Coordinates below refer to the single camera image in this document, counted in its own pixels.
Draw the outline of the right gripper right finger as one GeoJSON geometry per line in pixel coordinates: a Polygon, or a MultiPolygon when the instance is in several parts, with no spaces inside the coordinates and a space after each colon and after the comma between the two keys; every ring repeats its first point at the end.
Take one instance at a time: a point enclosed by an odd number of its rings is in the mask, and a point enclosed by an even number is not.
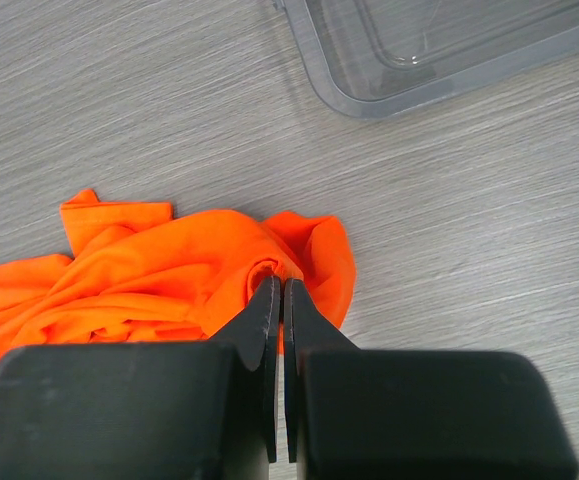
{"type": "Polygon", "coordinates": [[[301,479],[575,479],[547,382],[508,351],[371,350],[284,292],[288,455],[301,479]]]}

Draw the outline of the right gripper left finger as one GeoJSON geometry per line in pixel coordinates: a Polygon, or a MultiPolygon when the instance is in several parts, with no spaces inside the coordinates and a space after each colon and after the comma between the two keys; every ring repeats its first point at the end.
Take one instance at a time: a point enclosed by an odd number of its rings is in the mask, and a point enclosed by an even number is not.
{"type": "Polygon", "coordinates": [[[0,479],[265,479],[281,285],[205,341],[26,346],[0,359],[0,479]]]}

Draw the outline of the orange t shirt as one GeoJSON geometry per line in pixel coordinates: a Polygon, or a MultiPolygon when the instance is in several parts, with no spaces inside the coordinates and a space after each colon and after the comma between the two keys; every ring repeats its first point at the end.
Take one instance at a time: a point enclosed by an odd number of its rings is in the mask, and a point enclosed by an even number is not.
{"type": "Polygon", "coordinates": [[[203,340],[271,275],[302,280],[334,325],[352,301],[356,266],[333,216],[234,210],[176,217],[168,203],[62,204],[71,251],[0,265],[0,358],[27,345],[203,340]]]}

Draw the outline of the grey plastic bin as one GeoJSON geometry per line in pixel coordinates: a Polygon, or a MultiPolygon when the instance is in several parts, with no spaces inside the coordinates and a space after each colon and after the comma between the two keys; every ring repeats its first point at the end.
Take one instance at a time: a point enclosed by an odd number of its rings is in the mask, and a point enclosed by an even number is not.
{"type": "Polygon", "coordinates": [[[333,110],[384,119],[579,52],[579,1],[277,1],[333,110]]]}

